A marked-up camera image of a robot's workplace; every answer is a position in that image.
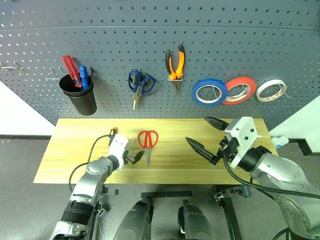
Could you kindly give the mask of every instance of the blue scissors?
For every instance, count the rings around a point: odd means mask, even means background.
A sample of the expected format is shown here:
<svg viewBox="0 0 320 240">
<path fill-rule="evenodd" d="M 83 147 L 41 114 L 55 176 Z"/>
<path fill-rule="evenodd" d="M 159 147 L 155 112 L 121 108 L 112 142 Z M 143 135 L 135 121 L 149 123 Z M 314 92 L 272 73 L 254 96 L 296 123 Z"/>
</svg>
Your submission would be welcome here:
<svg viewBox="0 0 320 240">
<path fill-rule="evenodd" d="M 141 73 L 139 70 L 130 68 L 128 78 L 129 88 L 133 92 L 133 111 L 142 95 L 149 94 L 156 85 L 156 79 L 147 73 Z"/>
</svg>

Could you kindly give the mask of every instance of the gray pegboard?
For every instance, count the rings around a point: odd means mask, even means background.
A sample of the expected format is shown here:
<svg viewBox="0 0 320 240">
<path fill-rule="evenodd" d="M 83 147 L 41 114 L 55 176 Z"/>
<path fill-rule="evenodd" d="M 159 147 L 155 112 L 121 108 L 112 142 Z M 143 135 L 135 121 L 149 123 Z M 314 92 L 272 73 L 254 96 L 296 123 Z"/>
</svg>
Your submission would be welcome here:
<svg viewBox="0 0 320 240">
<path fill-rule="evenodd" d="M 161 6 L 140 0 L 132 4 L 0 2 L 4 13 L 0 14 L 4 28 L 0 30 L 0 61 L 12 66 L 16 60 L 24 68 L 22 72 L 0 71 L 0 80 L 53 124 L 59 117 L 83 117 L 57 80 L 45 80 L 50 67 L 58 72 L 63 66 L 61 56 L 67 54 L 95 70 L 98 110 L 90 118 L 253 116 L 264 118 L 271 130 L 320 93 L 318 1 L 288 1 L 281 6 L 279 1 L 251 0 L 232 4 L 162 1 Z M 175 96 L 167 80 L 164 55 L 171 49 L 177 60 L 180 43 L 185 47 L 186 62 L 180 92 Z M 140 66 L 157 80 L 152 94 L 142 97 L 135 111 L 127 83 L 130 66 Z M 282 79 L 291 98 L 259 102 L 254 95 L 238 105 L 205 107 L 191 97 L 193 85 L 201 79 L 226 83 L 239 76 L 254 78 L 258 86 Z"/>
<path fill-rule="evenodd" d="M 1 0 L 1 29 L 219 26 L 319 29 L 319 0 Z"/>
</svg>

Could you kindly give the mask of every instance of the orange pliers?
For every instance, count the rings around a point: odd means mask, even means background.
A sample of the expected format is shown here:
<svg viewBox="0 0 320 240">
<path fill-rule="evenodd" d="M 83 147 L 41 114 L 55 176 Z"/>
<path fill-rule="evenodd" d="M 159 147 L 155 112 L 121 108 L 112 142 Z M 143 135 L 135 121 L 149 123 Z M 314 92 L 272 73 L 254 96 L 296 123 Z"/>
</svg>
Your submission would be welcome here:
<svg viewBox="0 0 320 240">
<path fill-rule="evenodd" d="M 179 64 L 178 67 L 176 68 L 176 71 L 173 70 L 172 68 L 172 56 L 171 56 L 171 51 L 168 49 L 165 51 L 165 67 L 169 73 L 168 80 L 173 81 L 173 89 L 175 90 L 175 93 L 178 95 L 179 87 L 180 87 L 180 82 L 183 80 L 182 76 L 184 75 L 183 73 L 183 68 L 185 64 L 185 48 L 182 44 L 178 46 L 179 50 Z"/>
</svg>

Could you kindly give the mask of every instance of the black stand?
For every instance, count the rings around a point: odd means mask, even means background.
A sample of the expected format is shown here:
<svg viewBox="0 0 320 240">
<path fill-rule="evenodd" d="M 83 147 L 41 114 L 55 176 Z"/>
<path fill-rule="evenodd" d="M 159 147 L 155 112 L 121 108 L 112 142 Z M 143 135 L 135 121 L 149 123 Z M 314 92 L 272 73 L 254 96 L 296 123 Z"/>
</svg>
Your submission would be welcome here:
<svg viewBox="0 0 320 240">
<path fill-rule="evenodd" d="M 89 220 L 88 232 L 85 235 L 85 238 L 84 238 L 85 240 L 96 239 L 94 238 L 96 220 L 98 217 L 102 217 L 105 213 L 106 213 L 106 210 L 103 208 L 102 201 L 98 201 L 93 209 L 92 216 Z"/>
<path fill-rule="evenodd" d="M 231 195 L 237 194 L 244 198 L 249 198 L 252 196 L 250 188 L 246 185 L 214 185 L 213 193 L 220 208 L 224 210 L 231 240 L 242 240 Z"/>
</svg>

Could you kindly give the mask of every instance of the black cup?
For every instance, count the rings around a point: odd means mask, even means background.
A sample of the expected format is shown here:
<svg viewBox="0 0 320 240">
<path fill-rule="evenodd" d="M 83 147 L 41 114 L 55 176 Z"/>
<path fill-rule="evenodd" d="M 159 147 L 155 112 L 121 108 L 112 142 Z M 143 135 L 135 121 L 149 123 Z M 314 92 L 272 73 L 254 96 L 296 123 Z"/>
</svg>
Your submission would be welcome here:
<svg viewBox="0 0 320 240">
<path fill-rule="evenodd" d="M 86 90 L 75 86 L 75 82 L 70 75 L 61 78 L 59 86 L 65 95 L 71 100 L 79 114 L 89 116 L 97 111 L 97 104 L 94 96 L 94 83 L 88 78 L 89 87 Z"/>
</svg>

